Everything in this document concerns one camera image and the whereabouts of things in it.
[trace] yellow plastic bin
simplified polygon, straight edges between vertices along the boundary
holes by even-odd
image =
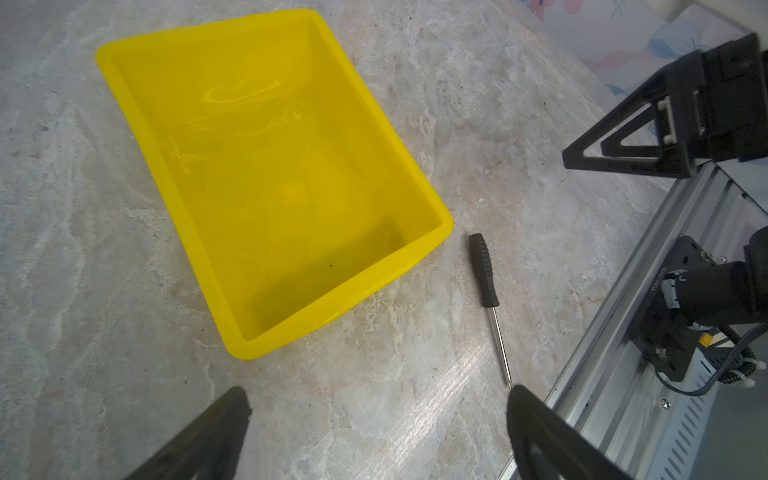
[[[451,233],[311,10],[127,38],[96,59],[237,358],[332,322]]]

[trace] screwdriver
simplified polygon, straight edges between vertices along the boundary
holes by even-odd
[[[491,255],[488,253],[488,246],[485,245],[485,239],[482,233],[475,233],[469,236],[469,258],[472,261],[472,269],[475,271],[475,277],[480,285],[482,294],[482,305],[491,309],[493,312],[494,333],[498,341],[498,354],[501,357],[501,364],[504,367],[507,387],[512,387],[512,378],[509,376],[509,364],[507,364],[507,354],[504,351],[504,341],[502,340],[502,331],[498,328],[498,317],[496,316],[496,307],[498,298],[496,298],[496,289],[493,287],[493,269],[491,268]]]

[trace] gray marble surface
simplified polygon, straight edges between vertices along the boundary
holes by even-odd
[[[455,229],[267,356],[230,356],[93,55],[278,9],[329,23]],[[0,5],[0,478],[120,478],[216,397],[238,478],[495,478],[507,390],[466,237],[492,250],[513,380],[545,396],[669,183],[566,171],[610,96],[517,0]]]

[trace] gray floor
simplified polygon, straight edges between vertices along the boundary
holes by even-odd
[[[93,55],[299,6],[329,23],[455,219],[338,321],[221,344]],[[503,386],[466,236],[491,248],[513,380],[545,396],[669,183],[566,171],[610,95],[516,0],[0,4],[0,478],[120,478],[242,385],[239,478],[495,478]]]

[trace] black screwdriver handle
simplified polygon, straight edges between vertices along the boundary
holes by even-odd
[[[491,255],[482,233],[469,236],[469,258],[472,260],[472,269],[480,284],[482,293],[482,305],[485,308],[498,306],[496,289],[493,287],[493,269],[491,268]]]

